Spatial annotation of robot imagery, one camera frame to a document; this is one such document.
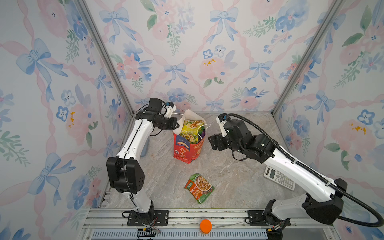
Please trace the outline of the yellow corn snack bag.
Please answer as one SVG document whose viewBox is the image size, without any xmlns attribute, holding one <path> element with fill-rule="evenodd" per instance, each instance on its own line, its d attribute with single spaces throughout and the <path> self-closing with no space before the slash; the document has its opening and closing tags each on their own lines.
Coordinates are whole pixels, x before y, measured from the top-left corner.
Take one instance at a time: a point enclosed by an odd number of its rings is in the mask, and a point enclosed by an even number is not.
<svg viewBox="0 0 384 240">
<path fill-rule="evenodd" d="M 184 120 L 180 136 L 185 138 L 190 144 L 198 144 L 202 139 L 200 135 L 204 130 L 202 120 Z"/>
</svg>

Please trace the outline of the red paper gift bag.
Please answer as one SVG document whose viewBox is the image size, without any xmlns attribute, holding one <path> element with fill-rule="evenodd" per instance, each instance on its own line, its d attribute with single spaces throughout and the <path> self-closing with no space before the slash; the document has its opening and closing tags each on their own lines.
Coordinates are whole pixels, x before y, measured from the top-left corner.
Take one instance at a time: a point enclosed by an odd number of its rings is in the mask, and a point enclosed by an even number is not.
<svg viewBox="0 0 384 240">
<path fill-rule="evenodd" d="M 204 121 L 204 127 L 206 129 L 211 127 L 211 124 L 208 124 L 206 120 L 196 114 L 195 112 L 191 110 L 186 110 L 182 117 L 178 120 L 178 123 L 180 125 L 179 128 L 173 130 L 173 137 L 174 137 L 174 144 L 173 144 L 173 157 L 177 160 L 180 160 L 184 163 L 190 164 L 194 160 L 196 160 L 202 151 L 203 143 L 206 139 L 206 135 L 203 140 L 199 141 L 198 144 L 190 144 L 185 138 L 180 136 L 184 120 L 202 120 Z"/>
</svg>

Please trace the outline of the purple snack packet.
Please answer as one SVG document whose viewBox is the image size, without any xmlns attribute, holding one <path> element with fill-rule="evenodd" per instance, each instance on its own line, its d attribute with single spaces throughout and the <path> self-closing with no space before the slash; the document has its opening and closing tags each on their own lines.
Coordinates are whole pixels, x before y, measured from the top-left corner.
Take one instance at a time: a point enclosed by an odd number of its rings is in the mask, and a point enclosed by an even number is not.
<svg viewBox="0 0 384 240">
<path fill-rule="evenodd" d="M 199 141 L 203 140 L 206 135 L 206 129 L 204 126 L 200 127 L 198 130 L 198 139 Z"/>
</svg>

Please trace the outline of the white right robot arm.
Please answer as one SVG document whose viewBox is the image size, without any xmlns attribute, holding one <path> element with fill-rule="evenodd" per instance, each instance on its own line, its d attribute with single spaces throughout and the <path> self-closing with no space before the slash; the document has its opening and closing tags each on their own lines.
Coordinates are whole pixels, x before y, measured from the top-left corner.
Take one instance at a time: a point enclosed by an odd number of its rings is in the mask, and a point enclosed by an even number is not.
<svg viewBox="0 0 384 240">
<path fill-rule="evenodd" d="M 339 217 L 344 202 L 342 195 L 331 188 L 337 181 L 326 179 L 322 182 L 265 132 L 254 136 L 243 120 L 226 114 L 219 115 L 216 120 L 221 132 L 209 137 L 213 150 L 229 149 L 244 155 L 243 160 L 265 164 L 271 179 L 283 177 L 305 191 L 295 198 L 269 201 L 260 217 L 261 222 L 275 226 L 291 218 L 310 217 L 321 224 L 331 225 Z"/>
</svg>

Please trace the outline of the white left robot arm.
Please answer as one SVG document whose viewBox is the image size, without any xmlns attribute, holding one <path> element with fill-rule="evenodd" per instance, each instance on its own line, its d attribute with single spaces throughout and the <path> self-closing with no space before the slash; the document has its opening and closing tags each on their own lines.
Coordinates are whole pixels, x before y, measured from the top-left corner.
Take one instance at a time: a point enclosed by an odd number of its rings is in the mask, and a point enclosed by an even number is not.
<svg viewBox="0 0 384 240">
<path fill-rule="evenodd" d="M 123 148 L 115 157 L 107 159 L 107 172 L 112 189 L 124 194 L 134 204 L 134 211 L 140 216 L 151 218 L 154 214 L 153 201 L 143 190 L 145 174 L 140 158 L 154 129 L 173 131 L 180 125 L 172 114 L 177 106 L 173 102 L 151 98 L 149 104 L 138 110 L 134 127 Z"/>
</svg>

